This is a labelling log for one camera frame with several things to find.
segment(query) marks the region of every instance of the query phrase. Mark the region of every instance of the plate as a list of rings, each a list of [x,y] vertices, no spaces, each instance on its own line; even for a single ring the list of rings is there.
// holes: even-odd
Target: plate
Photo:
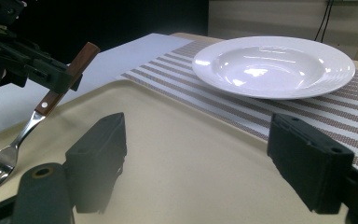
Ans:
[[[322,43],[281,36],[231,39],[201,50],[192,63],[204,82],[222,91],[261,99],[300,99],[345,86],[353,61]]]

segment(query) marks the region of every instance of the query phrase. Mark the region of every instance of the silver fork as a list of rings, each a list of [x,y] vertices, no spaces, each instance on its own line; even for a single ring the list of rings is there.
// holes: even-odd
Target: silver fork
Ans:
[[[72,86],[83,71],[91,63],[94,57],[100,52],[98,47],[87,43],[85,47],[77,54],[72,63],[67,67],[66,73],[72,76]],[[18,157],[19,149],[25,137],[54,109],[65,93],[56,93],[49,91],[43,100],[37,105],[28,123],[21,130],[16,139],[7,147],[0,150],[0,186],[14,170]]]

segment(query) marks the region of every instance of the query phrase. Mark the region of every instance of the cable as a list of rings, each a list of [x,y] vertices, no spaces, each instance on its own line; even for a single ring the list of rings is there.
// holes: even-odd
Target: cable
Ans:
[[[324,11],[324,18],[322,20],[321,25],[319,26],[318,33],[315,36],[315,39],[314,39],[315,41],[318,39],[319,33],[321,32],[322,27],[324,26],[324,20],[326,19],[326,16],[327,16],[327,20],[326,20],[326,23],[325,23],[325,26],[324,26],[324,31],[322,33],[322,38],[321,38],[321,43],[324,42],[324,34],[325,34],[325,31],[326,31],[326,28],[327,28],[327,24],[328,24],[328,22],[330,20],[331,8],[333,7],[333,3],[334,3],[334,0],[328,0],[328,2],[327,2],[327,7],[326,7],[326,10]]]

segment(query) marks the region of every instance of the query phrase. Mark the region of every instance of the dark background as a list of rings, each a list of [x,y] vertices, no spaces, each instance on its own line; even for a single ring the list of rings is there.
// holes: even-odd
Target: dark background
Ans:
[[[101,50],[158,33],[207,35],[209,0],[26,1],[9,27],[63,63],[92,42]]]

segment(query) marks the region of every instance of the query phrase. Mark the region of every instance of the wall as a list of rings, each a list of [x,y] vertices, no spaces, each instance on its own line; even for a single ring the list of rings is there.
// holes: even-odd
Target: wall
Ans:
[[[314,39],[326,4],[326,0],[211,0],[209,36],[229,39],[281,35]],[[333,5],[324,43],[355,59],[358,3]]]

